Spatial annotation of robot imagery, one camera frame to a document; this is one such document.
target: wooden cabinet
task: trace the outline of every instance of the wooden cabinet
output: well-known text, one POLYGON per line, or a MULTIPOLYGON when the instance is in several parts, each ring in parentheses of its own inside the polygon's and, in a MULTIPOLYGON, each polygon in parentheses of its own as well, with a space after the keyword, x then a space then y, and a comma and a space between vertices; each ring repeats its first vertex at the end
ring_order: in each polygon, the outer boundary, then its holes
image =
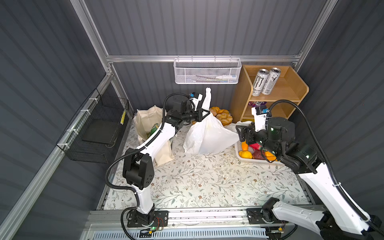
MULTIPOLYGON (((251 114, 252 107, 248 105, 250 101, 264 101, 267 102, 266 105, 269 107, 277 100, 286 99, 299 105, 308 91, 309 88, 307 84, 305 84, 301 77, 290 66, 243 65, 231 103, 230 113, 233 117, 233 122, 253 119, 253 115, 251 114), (261 93, 257 97, 252 96, 253 82, 257 71, 260 68, 270 70, 273 67, 281 69, 281 74, 271 94, 264 95, 261 93)), ((273 108, 272 116, 288 119, 294 110, 295 108, 288 103, 279 103, 273 108)))

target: gray corrugated wall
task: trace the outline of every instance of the gray corrugated wall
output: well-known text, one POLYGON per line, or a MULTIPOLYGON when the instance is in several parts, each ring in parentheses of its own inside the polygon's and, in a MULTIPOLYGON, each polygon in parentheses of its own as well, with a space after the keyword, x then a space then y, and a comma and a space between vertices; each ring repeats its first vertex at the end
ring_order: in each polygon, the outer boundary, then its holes
MULTIPOLYGON (((110 55, 293 55, 299 53, 324 3, 86 0, 110 55)), ((162 106, 170 93, 205 93, 207 87, 175 84, 171 63, 115 63, 115 67, 135 110, 162 106)), ((229 108, 236 86, 209 87, 212 106, 229 108)))
MULTIPOLYGON (((337 178, 370 214, 384 219, 384 1, 339 1, 300 76, 300 104, 337 178)), ((297 113, 299 142, 313 144, 297 113)))
MULTIPOLYGON (((105 72, 69 1, 0 1, 0 43, 2 222, 105 72)), ((102 175, 64 159, 15 239, 75 239, 102 175)))

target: bread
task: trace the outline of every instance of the bread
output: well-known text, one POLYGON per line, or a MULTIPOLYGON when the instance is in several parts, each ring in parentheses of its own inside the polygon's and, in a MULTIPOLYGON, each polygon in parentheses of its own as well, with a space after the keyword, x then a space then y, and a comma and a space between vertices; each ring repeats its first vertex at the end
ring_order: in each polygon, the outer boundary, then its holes
POLYGON ((211 107, 211 108, 209 109, 209 111, 211 111, 211 113, 214 115, 214 117, 216 117, 217 112, 218 112, 219 110, 220 110, 219 107, 211 107))
POLYGON ((221 113, 229 113, 229 111, 226 109, 220 109, 217 111, 217 114, 221 114, 221 113))
POLYGON ((216 118, 220 120, 223 126, 229 125, 232 123, 233 117, 229 113, 217 114, 216 118))

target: silver can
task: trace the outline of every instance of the silver can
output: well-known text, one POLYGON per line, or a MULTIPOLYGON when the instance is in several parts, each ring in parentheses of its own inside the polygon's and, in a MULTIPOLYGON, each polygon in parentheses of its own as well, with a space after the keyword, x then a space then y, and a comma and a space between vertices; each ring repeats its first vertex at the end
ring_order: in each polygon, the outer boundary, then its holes
POLYGON ((264 69, 264 68, 259 69, 259 71, 257 71, 255 81, 253 82, 252 96, 259 96, 260 95, 260 93, 263 89, 263 86, 265 84, 265 81, 268 78, 268 74, 269 74, 269 71, 267 69, 264 69))
POLYGON ((277 79, 279 79, 281 70, 278 68, 271 68, 269 71, 268 79, 266 80, 263 89, 262 94, 269 95, 272 92, 273 87, 275 86, 277 79))

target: floral tablecloth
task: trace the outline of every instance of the floral tablecloth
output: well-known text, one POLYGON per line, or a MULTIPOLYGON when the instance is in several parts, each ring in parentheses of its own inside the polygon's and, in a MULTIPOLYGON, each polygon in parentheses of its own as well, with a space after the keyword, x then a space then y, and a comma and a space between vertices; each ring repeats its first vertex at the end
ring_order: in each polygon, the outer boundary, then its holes
MULTIPOLYGON (((263 205, 270 197, 290 204, 308 204, 296 175, 285 166, 239 162, 234 146, 219 154, 184 153, 189 128, 184 126, 173 138, 175 160, 155 168, 151 194, 156 208, 253 206, 263 205)), ((138 145, 132 125, 125 149, 138 145)), ((127 185, 122 167, 121 161, 113 184, 127 185)), ((135 205, 131 191, 110 189, 104 209, 135 205)))

